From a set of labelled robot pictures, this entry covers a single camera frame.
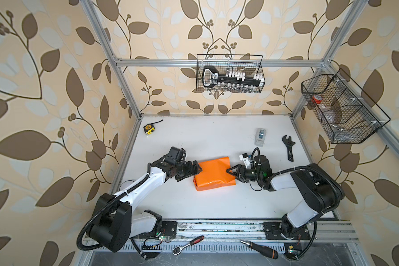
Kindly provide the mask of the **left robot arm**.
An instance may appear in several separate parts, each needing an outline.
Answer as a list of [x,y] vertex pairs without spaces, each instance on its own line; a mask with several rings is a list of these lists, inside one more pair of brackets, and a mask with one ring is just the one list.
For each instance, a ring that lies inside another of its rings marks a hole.
[[92,217],[77,236],[77,248],[89,251],[105,247],[117,252],[130,238],[157,231],[161,216],[151,210],[134,215],[136,207],[169,179],[174,177],[176,181],[182,181],[201,172],[202,167],[197,161],[182,160],[171,164],[161,158],[149,163],[146,174],[129,187],[113,195],[103,194],[98,199]]

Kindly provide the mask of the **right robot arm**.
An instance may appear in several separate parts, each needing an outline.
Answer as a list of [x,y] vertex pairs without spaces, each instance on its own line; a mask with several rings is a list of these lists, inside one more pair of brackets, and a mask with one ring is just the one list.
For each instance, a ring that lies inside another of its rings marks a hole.
[[250,167],[236,165],[226,173],[242,183],[255,181],[259,190],[269,192],[296,188],[302,196],[300,203],[285,214],[276,229],[286,239],[293,239],[307,223],[317,221],[340,205],[345,197],[342,187],[317,164],[298,166],[273,173],[265,156],[250,160]]

